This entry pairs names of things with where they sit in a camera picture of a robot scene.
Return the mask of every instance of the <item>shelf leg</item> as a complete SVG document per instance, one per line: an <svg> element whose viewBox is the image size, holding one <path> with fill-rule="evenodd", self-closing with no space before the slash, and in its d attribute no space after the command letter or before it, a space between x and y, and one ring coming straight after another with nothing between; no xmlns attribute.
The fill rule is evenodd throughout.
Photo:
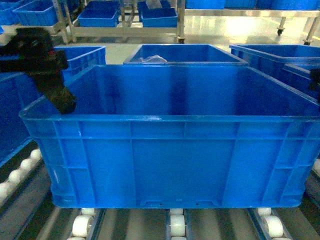
<svg viewBox="0 0 320 240"><path fill-rule="evenodd" d="M308 33L308 36L306 37L305 40L303 40L304 45L309 46L313 42L312 38L314 37L315 31L318 28L319 23L320 23L320 11L318 13L318 16L316 18L314 18L314 20L313 20L313 23L312 23L312 26L311 26L310 31Z"/></svg>

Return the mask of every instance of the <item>crate rim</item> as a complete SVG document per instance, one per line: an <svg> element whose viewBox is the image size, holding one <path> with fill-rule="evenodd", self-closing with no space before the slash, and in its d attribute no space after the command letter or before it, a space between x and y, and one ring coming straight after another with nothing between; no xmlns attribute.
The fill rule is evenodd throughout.
<svg viewBox="0 0 320 240"><path fill-rule="evenodd" d="M77 78L94 70L95 68L108 68L112 66L120 66L121 68L139 68L141 65L94 65L86 68L85 70L74 75L72 79L68 80L65 85L69 86L73 82L77 81ZM170 68L170 65L151 65L149 68ZM176 66L177 68L190 68L193 66ZM317 102L313 97L284 84L283 82L257 70L252 67L236 67L230 66L231 68L246 68L263 77L271 80L272 82L284 87L288 91L299 95L310 101L312 104L317 105L320 108L320 103ZM41 113L29 113L29 109L35 107L37 103L45 101L45 96L42 96L29 104L27 107L19 112L19 117L25 121L41 120L41 121L100 121L100 122L320 122L320 115L316 116L275 116L275 115L121 115L121 114L72 114L72 115L61 115L61 114L41 114Z"/></svg>
<svg viewBox="0 0 320 240"><path fill-rule="evenodd" d="M291 72L293 74L297 74L297 75L299 75L301 77L310 79L310 71L305 69L305 68L303 68L303 67L301 67L301 66L308 66L308 64L292 64L292 63L288 63L288 64L284 65L283 70Z"/></svg>
<svg viewBox="0 0 320 240"><path fill-rule="evenodd" d="M181 61L181 62L152 62L152 63L142 63L142 62L130 62L130 60L140 51L140 49L143 47L143 46L172 46L172 45L177 45L177 46L181 46L183 48L183 46L193 46L193 45L197 45L197 46L209 46L211 48L214 48L218 51L221 51L223 52L224 54L227 54L229 57L233 58L233 59L236 59L238 60L238 62L234 62L235 65L241 65L241 66L249 66L249 63L246 62L245 60L241 59L240 57L238 56L235 56L233 54L231 54L230 52L227 52L219 47L216 47L212 44L179 44L179 43L176 43L176 44L170 44L170 43L167 43L167 44L140 44L138 45L138 47L124 60L124 64L146 64L146 65L170 65L171 63L174 63L174 65L189 65L190 62L188 61ZM192 65L202 65L202 64L206 64L206 65L220 65L220 66L223 66L223 65L227 65L229 63L233 63L233 61L219 61L219 62L208 62L208 61L197 61L197 62L192 62Z"/></svg>
<svg viewBox="0 0 320 240"><path fill-rule="evenodd" d="M247 46L279 46L278 44L233 44L230 45L229 48L231 48L232 50L238 50L238 51L243 51L246 53L250 53L252 55L255 56L259 56L259 57L263 57L275 62L279 62L279 63L284 63L287 64L288 60L290 61L297 61L300 60L304 63L320 63L320 56L319 57L309 57L309 56L301 56L301 57L295 57L295 56L290 56L290 57L285 57L285 56L278 56L278 55L274 55L271 53L267 53L265 51L259 51L259 50L255 50L255 49L251 49L248 48ZM300 46L298 44L282 44L281 46ZM316 46L307 46L308 48L318 48Z"/></svg>
<svg viewBox="0 0 320 240"><path fill-rule="evenodd" d="M54 7L54 6L52 5L52 6L48 7L48 8L46 8L46 9L43 10L43 11L19 10L19 9L24 8L25 6L27 6L27 5L29 5L29 4L32 4L32 3L34 3L34 2L44 2L44 1L42 1L42 0L34 0L34 1L31 1L31 2L28 2L28 3L26 3L25 5L22 5L22 6L18 7L18 8L16 8L16 9L14 9L13 12L14 12L14 13L23 13L23 14L30 14L30 13L32 13L32 12L34 12L34 13L45 13L45 12L47 12L47 11L50 11L50 10Z"/></svg>
<svg viewBox="0 0 320 240"><path fill-rule="evenodd" d="M83 11L82 13L80 13L80 15L78 16L78 19L79 18L82 18L82 19L87 19L87 20L110 20L110 19L114 19L116 18L117 16L117 13L118 13L118 10L115 10L113 16L111 18L106 18L106 17L83 17L82 14L85 13L85 11Z"/></svg>
<svg viewBox="0 0 320 240"><path fill-rule="evenodd" d="M90 52L87 52L87 53L84 53L84 54L82 54L82 55L79 55L79 56L77 56L77 57L74 57L74 58L72 58L72 59L69 59L68 60L68 62L69 61L73 61L73 60L77 60L77 59L79 59L79 58L82 58L83 56L86 56L86 55L88 55L88 54L92 54L92 53L95 53L95 52L98 52L98 51L100 51L100 50L102 50L102 49L106 49L107 47L106 46L55 46L54 47L54 49L57 49L57 50L63 50L63 49L66 49L66 48L70 48L70 49L80 49L80 48L96 48L96 49L93 49L92 51L90 51Z"/></svg>

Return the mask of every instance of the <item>blue plastic crate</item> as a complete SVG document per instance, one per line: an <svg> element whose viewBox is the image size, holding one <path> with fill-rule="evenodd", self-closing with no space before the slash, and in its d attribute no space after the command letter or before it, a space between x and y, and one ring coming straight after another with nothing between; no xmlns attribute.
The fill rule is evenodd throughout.
<svg viewBox="0 0 320 240"><path fill-rule="evenodd" d="M224 9L225 0L186 0L187 9Z"/></svg>
<svg viewBox="0 0 320 240"><path fill-rule="evenodd" d="M159 55L168 62L141 62L141 58L146 59L154 55ZM248 65L239 57L208 44L143 44L124 61L124 64Z"/></svg>
<svg viewBox="0 0 320 240"><path fill-rule="evenodd" d="M285 64L320 63L320 47L305 45L231 45L231 53L276 79Z"/></svg>
<svg viewBox="0 0 320 240"><path fill-rule="evenodd" d="M15 10L21 25L53 26L58 22L56 10L51 1L36 0Z"/></svg>
<svg viewBox="0 0 320 240"><path fill-rule="evenodd" d="M320 63L315 64L286 64L281 73L281 80L283 83L298 89L299 91L318 99L319 92L309 90L311 69L319 69Z"/></svg>
<svg viewBox="0 0 320 240"><path fill-rule="evenodd" d="M114 9L120 11L120 5L118 1L91 1L85 8L96 10Z"/></svg>
<svg viewBox="0 0 320 240"><path fill-rule="evenodd" d="M19 111L39 97L26 74L0 73L0 167L32 140Z"/></svg>
<svg viewBox="0 0 320 240"><path fill-rule="evenodd" d="M20 112L67 208L294 207L320 152L317 102L238 66L105 65L75 112Z"/></svg>
<svg viewBox="0 0 320 240"><path fill-rule="evenodd" d="M176 28L178 25L174 8L144 9L141 19L144 28Z"/></svg>
<svg viewBox="0 0 320 240"><path fill-rule="evenodd" d="M116 27L119 12L115 9L85 9L78 17L81 27Z"/></svg>
<svg viewBox="0 0 320 240"><path fill-rule="evenodd" d="M162 0L160 1L161 3L161 6L164 8L164 9L169 9L171 8L171 5L170 3L167 1L167 0ZM141 18L141 14L142 14L142 11L144 9L148 9L148 6L146 4L146 1L139 1L137 3L137 8L138 8L138 14L139 14L139 21L142 23L142 18Z"/></svg>
<svg viewBox="0 0 320 240"><path fill-rule="evenodd" d="M106 64L105 46L62 46L55 50L64 50L69 67L63 70L65 80L93 65Z"/></svg>
<svg viewBox="0 0 320 240"><path fill-rule="evenodd" d="M316 10L318 0L258 0L259 9L271 10Z"/></svg>
<svg viewBox="0 0 320 240"><path fill-rule="evenodd" d="M225 0L224 7L230 9L254 9L257 0Z"/></svg>
<svg viewBox="0 0 320 240"><path fill-rule="evenodd" d="M0 25L13 25L19 22L18 17L12 11L19 7L15 2L0 2Z"/></svg>

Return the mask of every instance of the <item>roller conveyor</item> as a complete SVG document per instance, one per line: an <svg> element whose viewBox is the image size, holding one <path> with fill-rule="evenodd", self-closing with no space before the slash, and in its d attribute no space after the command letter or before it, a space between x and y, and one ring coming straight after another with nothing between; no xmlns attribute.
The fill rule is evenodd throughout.
<svg viewBox="0 0 320 240"><path fill-rule="evenodd" d="M37 147L30 143L6 166L7 170L18 168L28 153ZM10 171L2 171L3 176ZM306 197L296 208L272 209L271 215L283 223L283 238L292 240L320 240L319 216L314 212L319 206L316 197L319 177L313 172L306 182ZM37 237L31 238L29 225L38 222L51 203L48 196L50 179L42 161L25 177L14 193L1 207L0 239L67 240L73 237L73 225L81 209L55 207L51 214L43 217L38 226ZM239 209L184 209L184 238L177 240L273 240L255 208ZM172 240L171 215L167 209L96 209L85 240Z"/></svg>

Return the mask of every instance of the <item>floor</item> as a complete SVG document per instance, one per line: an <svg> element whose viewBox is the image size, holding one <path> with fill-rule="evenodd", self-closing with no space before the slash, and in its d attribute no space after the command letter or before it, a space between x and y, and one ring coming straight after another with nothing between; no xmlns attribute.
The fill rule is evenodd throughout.
<svg viewBox="0 0 320 240"><path fill-rule="evenodd" d="M303 44L313 18L288 18L281 37L277 27L281 18L267 17L185 17L186 44L212 44L226 51L232 44ZM320 46L320 29L312 46ZM174 38L79 37L70 46L103 45L108 64L122 64L139 44L175 44Z"/></svg>

